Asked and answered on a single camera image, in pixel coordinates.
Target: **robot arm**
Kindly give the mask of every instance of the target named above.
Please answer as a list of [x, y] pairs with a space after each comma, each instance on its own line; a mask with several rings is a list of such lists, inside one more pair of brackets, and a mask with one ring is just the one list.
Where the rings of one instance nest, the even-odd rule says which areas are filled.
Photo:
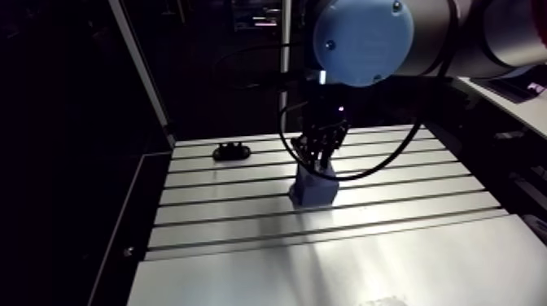
[[328, 180], [377, 171], [417, 131], [360, 176], [325, 175], [349, 128], [343, 107], [325, 94], [329, 84], [364, 87], [392, 75], [506, 77], [547, 61], [547, 0], [308, 0], [304, 29], [308, 103], [289, 153]]

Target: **white panel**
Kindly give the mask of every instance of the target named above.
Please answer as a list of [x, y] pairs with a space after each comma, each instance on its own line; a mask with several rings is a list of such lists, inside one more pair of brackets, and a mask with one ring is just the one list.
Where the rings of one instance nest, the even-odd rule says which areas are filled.
[[[412, 125], [377, 126], [373, 128], [350, 129], [348, 131], [348, 134], [401, 131], [401, 130], [410, 130], [410, 128], [412, 128]], [[296, 137], [299, 135], [300, 133], [285, 133], [285, 137]], [[268, 139], [279, 139], [279, 135], [275, 133], [275, 134], [266, 134], [266, 135], [234, 136], [234, 137], [227, 137], [227, 138], [187, 140], [187, 141], [177, 142], [177, 146], [201, 146], [201, 145], [208, 145], [208, 144], [219, 143], [219, 142], [254, 142], [254, 141], [268, 140]]]
[[[355, 145], [357, 143], [375, 143], [375, 142], [399, 142], [405, 139], [409, 131], [395, 131], [388, 133], [355, 133], [349, 134], [344, 139], [344, 146]], [[414, 139], [431, 139], [435, 138], [433, 134], [422, 129], [416, 133]], [[279, 138], [272, 140], [245, 142], [245, 145], [251, 149], [253, 153], [265, 152], [265, 151], [283, 151], [285, 147], [281, 143]], [[196, 156], [212, 156], [212, 152], [218, 148], [218, 144], [206, 145], [206, 146], [184, 146], [175, 148], [173, 151], [173, 158], [189, 158]]]
[[[386, 159], [383, 156], [360, 157], [350, 160], [333, 160], [332, 166], [341, 175], [351, 171], [362, 171], [372, 168]], [[401, 154], [387, 168], [411, 166], [417, 164], [435, 164], [457, 161], [449, 151], [426, 151], [412, 154]], [[170, 173], [165, 180], [165, 187], [195, 186], [203, 184], [226, 183], [237, 181], [255, 181], [275, 178], [294, 177], [294, 164], [275, 164], [262, 167], [228, 168], [209, 171]]]
[[498, 206], [499, 203], [488, 192], [479, 192], [285, 216], [156, 227], [152, 230], [148, 247], [305, 234], [318, 230], [342, 230], [347, 226], [403, 221]]
[[177, 247], [166, 250], [149, 251], [145, 260], [164, 260], [176, 257], [197, 256], [205, 254], [224, 253], [229, 251], [252, 250], [262, 247], [289, 246], [301, 243], [316, 243], [320, 241], [366, 236], [371, 234], [382, 234], [402, 230], [414, 230], [439, 225], [449, 225], [460, 222], [483, 220], [493, 217], [506, 216], [505, 209], [493, 209], [483, 212], [469, 212], [452, 216], [437, 216], [414, 221], [399, 221], [382, 225], [363, 226], [354, 229], [328, 231], [325, 233], [288, 236], [282, 238], [271, 238], [253, 240], [242, 243], [221, 243], [201, 247]]
[[139, 264], [130, 306], [543, 306], [547, 248], [519, 219]]
[[[333, 160], [338, 158], [359, 157], [367, 155], [382, 155], [390, 154], [397, 147], [399, 143], [376, 143], [361, 146], [342, 146], [340, 150], [335, 151], [332, 155]], [[427, 150], [443, 150], [443, 144], [436, 140], [417, 140], [411, 142], [405, 149], [405, 152], [427, 151]], [[246, 160], [239, 161], [226, 161], [216, 162], [211, 157], [200, 157], [194, 159], [183, 160], [171, 160], [169, 165], [170, 172], [181, 171], [197, 171], [197, 170], [211, 170], [220, 168], [237, 168], [247, 166], [257, 166], [264, 164], [285, 164], [294, 163], [292, 157], [285, 151], [267, 152], [252, 154]]]

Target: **metal groove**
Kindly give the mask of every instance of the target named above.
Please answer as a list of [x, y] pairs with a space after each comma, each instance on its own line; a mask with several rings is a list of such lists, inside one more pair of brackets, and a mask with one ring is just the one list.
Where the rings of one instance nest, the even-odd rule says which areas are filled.
[[441, 214], [433, 214], [433, 215], [428, 215], [428, 216], [416, 216], [416, 217], [410, 217], [410, 218], [399, 218], [399, 219], [394, 219], [394, 220], [389, 220], [389, 221], [371, 222], [371, 223], [360, 224], [360, 225], [348, 225], [348, 226], [333, 227], [333, 228], [328, 228], [328, 229], [303, 230], [303, 231], [300, 231], [300, 232], [292, 232], [292, 233], [286, 233], [286, 234], [263, 235], [263, 236], [256, 236], [256, 237], [252, 237], [252, 238], [214, 240], [214, 241], [207, 241], [207, 242], [202, 242], [202, 243], [177, 243], [177, 244], [173, 244], [173, 245], [170, 245], [170, 246], [148, 247], [148, 251], [164, 251], [164, 250], [172, 250], [172, 249], [177, 249], [177, 248], [206, 247], [206, 246], [213, 246], [213, 245], [218, 245], [218, 244], [246, 243], [246, 242], [267, 240], [267, 239], [305, 236], [305, 235], [310, 235], [310, 234], [322, 234], [322, 233], [329, 233], [329, 232], [335, 232], [335, 231], [340, 231], [340, 230], [354, 230], [354, 229], [359, 229], [359, 228], [362, 228], [362, 227], [371, 227], [371, 226], [378, 226], [378, 225], [390, 225], [390, 224], [395, 224], [395, 223], [404, 222], [404, 221], [430, 220], [430, 219], [435, 219], [435, 218], [443, 217], [443, 216], [457, 216], [457, 215], [461, 215], [461, 214], [464, 214], [464, 213], [486, 212], [486, 211], [496, 210], [496, 209], [503, 209], [503, 208], [478, 208], [478, 209], [466, 210], [464, 212], [444, 212], [444, 213], [441, 213]]
[[[401, 155], [408, 155], [408, 154], [415, 154], [415, 153], [422, 153], [422, 152], [435, 152], [435, 151], [447, 151], [446, 148], [439, 148], [439, 149], [425, 149], [420, 151], [405, 151], [402, 152]], [[331, 160], [353, 160], [363, 157], [375, 157], [375, 156], [387, 156], [386, 153], [377, 153], [377, 154], [369, 154], [369, 155], [354, 155], [354, 156], [333, 156]], [[256, 167], [264, 167], [264, 166], [274, 166], [278, 164], [295, 164], [294, 160], [288, 160], [288, 161], [280, 161], [280, 162], [271, 162], [267, 164], [243, 164], [243, 165], [226, 165], [222, 168], [195, 168], [190, 170], [169, 170], [168, 173], [196, 173], [196, 172], [204, 172], [204, 171], [214, 171], [214, 170], [224, 170], [224, 169], [236, 169], [236, 168], [256, 168]]]
[[386, 200], [372, 201], [372, 202], [366, 202], [366, 203], [355, 203], [355, 204], [348, 204], [343, 206], [322, 206], [322, 207], [320, 206], [315, 208], [299, 208], [289, 212], [271, 212], [271, 213], [260, 213], [256, 215], [228, 216], [228, 217], [220, 217], [215, 219], [200, 219], [195, 221], [167, 222], [167, 223], [154, 224], [153, 228], [164, 228], [164, 227], [180, 226], [180, 225], [196, 225], [196, 224], [209, 223], [209, 222], [239, 221], [239, 220], [264, 218], [269, 216], [299, 215], [299, 214], [310, 213], [310, 212], [328, 212], [328, 211], [333, 211], [338, 209], [369, 207], [374, 205], [409, 202], [409, 201], [416, 201], [416, 200], [423, 200], [423, 199], [435, 199], [435, 198], [442, 198], [442, 197], [454, 196], [454, 195], [470, 195], [470, 194], [484, 192], [484, 191], [486, 190], [482, 188], [477, 190], [448, 192], [448, 193], [437, 194], [437, 195], [420, 195], [420, 196], [400, 198], [400, 199], [386, 199]]
[[[425, 136], [425, 137], [415, 138], [414, 141], [431, 140], [431, 139], [436, 139], [436, 137], [434, 135], [433, 136]], [[372, 145], [372, 144], [383, 144], [383, 143], [397, 143], [397, 142], [401, 142], [401, 141], [402, 140], [386, 140], [386, 141], [379, 141], [379, 142], [354, 142], [354, 143], [344, 144], [344, 147]], [[173, 150], [173, 153], [177, 148], [182, 148], [182, 147], [183, 146], [176, 147]], [[279, 149], [275, 149], [275, 150], [264, 150], [264, 151], [258, 151], [256, 153], [252, 152], [252, 154], [272, 153], [272, 152], [281, 152], [281, 151], [285, 151], [285, 149], [284, 148], [279, 148]], [[208, 155], [192, 155], [192, 156], [183, 156], [183, 157], [173, 157], [171, 160], [190, 160], [190, 159], [208, 158], [208, 157], [212, 157], [212, 151], [211, 151], [211, 154], [208, 154]]]
[[[487, 210], [486, 212], [488, 212], [488, 211], [505, 211], [505, 209], [504, 208], [492, 208], [491, 210]], [[462, 212], [462, 213], [460, 213], [456, 216], [473, 215], [473, 214], [476, 214], [476, 213], [480, 213], [480, 212]], [[448, 222], [445, 222], [445, 223], [434, 224], [434, 225], [419, 225], [419, 226], [412, 227], [411, 230], [415, 230], [415, 229], [416, 230], [423, 230], [423, 229], [430, 229], [430, 228], [435, 228], [435, 227], [439, 227], [439, 226], [465, 224], [465, 223], [469, 223], [469, 222], [483, 221], [483, 220], [489, 220], [489, 219], [494, 219], [494, 218], [501, 218], [501, 217], [505, 217], [505, 216], [507, 216], [507, 215], [505, 214], [505, 215], [496, 215], [496, 216], [482, 216], [480, 219], [469, 219], [469, 220], [464, 220], [464, 221], [448, 221]], [[278, 248], [278, 247], [289, 247], [289, 246], [295, 246], [295, 245], [300, 245], [300, 244], [313, 244], [313, 243], [322, 243], [322, 242], [336, 241], [336, 240], [363, 238], [363, 237], [368, 237], [368, 236], [381, 235], [381, 234], [385, 234], [385, 233], [398, 233], [398, 232], [403, 232], [403, 231], [406, 231], [406, 230], [409, 230], [409, 229], [408, 228], [394, 229], [394, 230], [388, 230], [388, 231], [379, 231], [379, 232], [371, 233], [371, 234], [357, 234], [357, 235], [349, 235], [349, 236], [346, 236], [346, 237], [338, 237], [338, 238], [320, 238], [320, 239], [304, 240], [302, 242], [295, 242], [295, 243], [276, 243], [274, 241], [274, 239], [265, 239], [265, 240], [262, 240], [262, 242], [267, 243], [268, 241], [270, 241], [270, 242], [272, 242], [272, 244], [271, 245], [262, 244], [260, 246], [254, 246], [254, 247], [242, 247], [242, 248], [239, 248], [239, 249], [226, 250], [226, 251], [202, 251], [202, 252], [197, 252], [195, 254], [190, 253], [189, 255], [170, 256], [169, 258], [186, 258], [186, 257], [195, 257], [195, 256], [202, 256], [202, 255], [233, 253], [233, 252], [237, 252], [237, 251], [251, 251], [251, 250], [258, 250], [258, 249], [271, 249], [271, 248]], [[175, 250], [179, 250], [179, 251], [188, 250], [188, 248], [172, 247], [172, 248], [169, 248], [167, 250], [154, 250], [154, 251], [161, 252], [161, 251], [175, 251]], [[165, 258], [162, 258], [162, 257], [149, 258], [149, 256], [147, 256], [147, 258], [145, 259], [145, 261], [156, 261], [156, 260], [165, 260]]]
[[[419, 166], [431, 166], [431, 165], [437, 165], [437, 164], [459, 164], [460, 162], [457, 160], [452, 161], [436, 161], [436, 162], [424, 162], [423, 164], [400, 164], [395, 166], [387, 166], [384, 169], [399, 169], [399, 168], [411, 168], [411, 167], [419, 167]], [[356, 168], [353, 170], [342, 170], [338, 171], [337, 173], [354, 173], [356, 171], [363, 171], [364, 168]], [[182, 189], [182, 188], [192, 188], [192, 187], [205, 187], [205, 186], [223, 186], [223, 185], [229, 185], [234, 183], [253, 183], [256, 181], [275, 181], [275, 180], [283, 180], [287, 178], [294, 177], [295, 175], [290, 176], [279, 176], [279, 177], [264, 177], [264, 178], [255, 178], [250, 180], [237, 180], [237, 181], [212, 181], [209, 183], [198, 183], [193, 185], [173, 185], [173, 186], [164, 186], [164, 190], [171, 190], [171, 189]]]
[[[467, 173], [467, 174], [456, 174], [453, 176], [445, 176], [445, 177], [428, 177], [428, 178], [419, 178], [419, 179], [413, 179], [413, 180], [407, 180], [407, 181], [372, 183], [369, 185], [355, 185], [355, 186], [340, 187], [339, 190], [351, 190], [351, 189], [360, 189], [360, 188], [368, 188], [368, 187], [389, 186], [389, 185], [398, 185], [398, 184], [415, 183], [415, 182], [423, 182], [423, 181], [445, 181], [448, 179], [458, 178], [458, 177], [473, 177], [473, 175], [471, 173]], [[204, 203], [219, 203], [219, 202], [226, 202], [226, 201], [246, 200], [246, 199], [266, 199], [266, 198], [274, 198], [274, 197], [284, 196], [284, 195], [288, 195], [288, 193], [283, 192], [283, 193], [273, 193], [269, 195], [251, 195], [251, 196], [242, 196], [242, 197], [226, 198], [226, 199], [204, 199], [199, 201], [161, 203], [160, 206], [172, 207], [172, 206], [183, 206], [183, 205], [197, 205], [197, 204], [204, 204]]]

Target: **aluminum table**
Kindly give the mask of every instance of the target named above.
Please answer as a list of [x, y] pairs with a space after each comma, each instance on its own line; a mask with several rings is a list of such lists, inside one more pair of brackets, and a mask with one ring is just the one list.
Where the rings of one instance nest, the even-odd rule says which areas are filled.
[[[353, 129], [332, 164], [370, 168], [408, 133]], [[217, 163], [217, 143], [252, 155]], [[276, 135], [178, 142], [129, 305], [547, 304], [547, 248], [427, 129], [331, 206], [295, 208]]]

